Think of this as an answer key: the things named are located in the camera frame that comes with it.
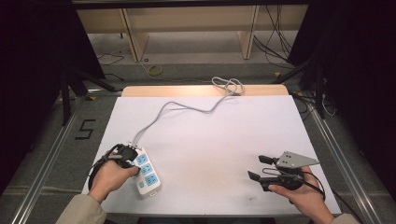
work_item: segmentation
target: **power outlet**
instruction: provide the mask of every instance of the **power outlet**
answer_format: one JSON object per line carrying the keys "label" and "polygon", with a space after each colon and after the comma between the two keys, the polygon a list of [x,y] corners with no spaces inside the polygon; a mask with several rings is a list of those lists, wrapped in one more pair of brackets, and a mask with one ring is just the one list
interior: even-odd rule
{"label": "power outlet", "polygon": [[148,183],[148,186],[151,186],[158,182],[158,178],[155,174],[148,175],[148,176],[146,176],[145,179],[146,179],[146,182]]}
{"label": "power outlet", "polygon": [[148,161],[146,154],[140,155],[136,158],[137,164],[141,165]]}
{"label": "power outlet", "polygon": [[150,163],[146,164],[146,165],[144,165],[144,166],[142,166],[140,168],[141,168],[140,171],[142,172],[143,175],[146,175],[146,174],[148,174],[148,173],[150,173],[152,171],[152,167],[151,167]]}

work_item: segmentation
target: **power cord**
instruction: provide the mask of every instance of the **power cord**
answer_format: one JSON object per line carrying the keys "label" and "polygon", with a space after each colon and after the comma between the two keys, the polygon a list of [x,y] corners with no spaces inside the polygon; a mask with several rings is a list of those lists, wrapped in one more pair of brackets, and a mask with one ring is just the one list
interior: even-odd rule
{"label": "power cord", "polygon": [[133,140],[133,144],[137,145],[138,141],[140,140],[140,138],[142,137],[142,135],[146,132],[146,130],[151,127],[155,122],[157,122],[158,119],[160,119],[162,112],[165,110],[165,108],[168,105],[178,105],[178,108],[172,108],[172,110],[179,110],[179,109],[190,109],[190,110],[195,110],[198,111],[200,113],[204,113],[204,114],[211,114],[213,113],[213,111],[215,111],[215,109],[218,107],[218,105],[224,101],[227,97],[229,96],[233,96],[233,95],[241,95],[242,93],[245,92],[245,87],[244,85],[236,78],[231,78],[229,80],[220,78],[220,77],[212,77],[212,83],[213,85],[215,85],[218,88],[224,89],[226,90],[228,93],[227,95],[223,96],[222,98],[220,98],[213,106],[211,109],[209,110],[204,110],[204,109],[200,109],[200,108],[195,108],[189,105],[183,105],[180,104],[178,102],[174,102],[174,101],[170,101],[167,102],[166,104],[163,105],[163,107],[160,109],[160,111],[158,112],[156,118],[146,127],[144,127],[142,130],[140,130],[139,132],[137,132],[137,134],[134,136],[134,140]]}

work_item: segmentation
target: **sleeve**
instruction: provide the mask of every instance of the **sleeve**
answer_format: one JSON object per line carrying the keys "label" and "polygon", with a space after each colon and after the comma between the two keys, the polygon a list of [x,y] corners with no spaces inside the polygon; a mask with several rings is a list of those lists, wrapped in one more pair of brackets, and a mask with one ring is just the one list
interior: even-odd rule
{"label": "sleeve", "polygon": [[343,214],[335,218],[331,224],[359,224],[359,222],[350,214]]}
{"label": "sleeve", "polygon": [[56,223],[104,223],[105,220],[106,212],[99,202],[91,196],[79,194],[70,201]]}

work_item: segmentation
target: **metal frame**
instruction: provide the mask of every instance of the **metal frame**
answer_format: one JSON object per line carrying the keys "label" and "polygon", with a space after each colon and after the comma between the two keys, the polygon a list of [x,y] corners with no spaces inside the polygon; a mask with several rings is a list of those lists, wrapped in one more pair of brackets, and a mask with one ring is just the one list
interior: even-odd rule
{"label": "metal frame", "polygon": [[[314,109],[312,105],[310,105],[309,107],[309,110]],[[312,114],[315,123],[318,125],[318,128],[323,135],[323,138],[326,141],[326,144],[329,147],[329,150],[332,153],[332,156],[334,157],[334,160],[337,163],[338,168],[340,169],[341,174],[346,181],[346,184],[348,185],[353,197],[356,200],[357,205],[363,213],[364,219],[367,223],[382,223],[379,214],[374,208],[373,202],[367,195],[359,179],[356,177],[352,167],[350,167],[349,162],[347,161],[347,158],[343,153],[343,150],[340,148],[334,136],[332,135],[332,131],[327,125],[326,120],[322,119],[317,111],[313,111]]]}
{"label": "metal frame", "polygon": [[55,142],[53,143],[47,158],[43,161],[43,165],[40,168],[32,186],[29,188],[29,191],[26,193],[23,201],[17,209],[17,212],[14,215],[11,223],[26,223],[30,213],[35,206],[35,202],[40,195],[40,191],[43,188],[44,184],[47,181],[47,178],[50,175],[53,165],[58,158],[59,152],[64,146],[64,142],[69,134],[71,127],[74,124],[78,111],[80,110],[82,103],[84,102],[85,97],[78,97],[74,104],[74,109],[71,114],[70,120],[62,127],[58,136],[56,137]]}

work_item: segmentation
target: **person's left hand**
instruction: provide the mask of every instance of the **person's left hand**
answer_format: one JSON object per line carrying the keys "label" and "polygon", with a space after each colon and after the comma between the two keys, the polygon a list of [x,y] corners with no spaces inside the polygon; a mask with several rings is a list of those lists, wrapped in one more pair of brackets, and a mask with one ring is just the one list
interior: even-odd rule
{"label": "person's left hand", "polygon": [[112,160],[107,161],[93,179],[88,195],[102,203],[111,191],[119,189],[129,177],[136,175],[138,172],[139,168],[137,166],[124,169]]}

